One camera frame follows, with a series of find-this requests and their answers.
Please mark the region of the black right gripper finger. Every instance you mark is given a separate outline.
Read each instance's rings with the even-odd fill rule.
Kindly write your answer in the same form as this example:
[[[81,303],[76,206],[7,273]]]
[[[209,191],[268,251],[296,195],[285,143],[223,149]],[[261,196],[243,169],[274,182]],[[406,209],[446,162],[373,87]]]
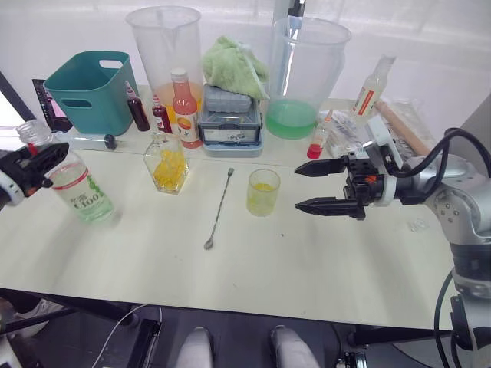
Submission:
[[[324,177],[330,174],[343,173],[347,163],[348,158],[346,156],[337,159],[311,160],[297,167],[294,173],[307,177]]]
[[[353,219],[364,219],[364,207],[354,199],[336,199],[335,197],[318,197],[295,204],[296,209],[321,216],[348,216]]]

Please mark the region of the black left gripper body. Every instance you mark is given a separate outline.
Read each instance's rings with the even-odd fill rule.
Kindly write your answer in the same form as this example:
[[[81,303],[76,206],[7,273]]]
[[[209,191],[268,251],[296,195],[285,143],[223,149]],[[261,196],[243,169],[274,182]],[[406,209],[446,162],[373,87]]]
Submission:
[[[1,151],[1,171],[28,198],[34,195],[43,183],[43,175],[31,164],[32,154],[29,148],[16,151]]]

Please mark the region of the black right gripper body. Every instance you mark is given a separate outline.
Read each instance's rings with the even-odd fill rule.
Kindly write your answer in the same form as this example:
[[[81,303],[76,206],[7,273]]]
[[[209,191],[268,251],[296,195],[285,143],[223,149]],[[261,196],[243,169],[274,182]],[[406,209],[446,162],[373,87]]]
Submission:
[[[349,217],[364,220],[364,208],[380,199],[384,191],[384,175],[370,161],[365,153],[359,158],[355,152],[346,155],[348,177],[343,188],[344,197],[355,201],[357,207]]]

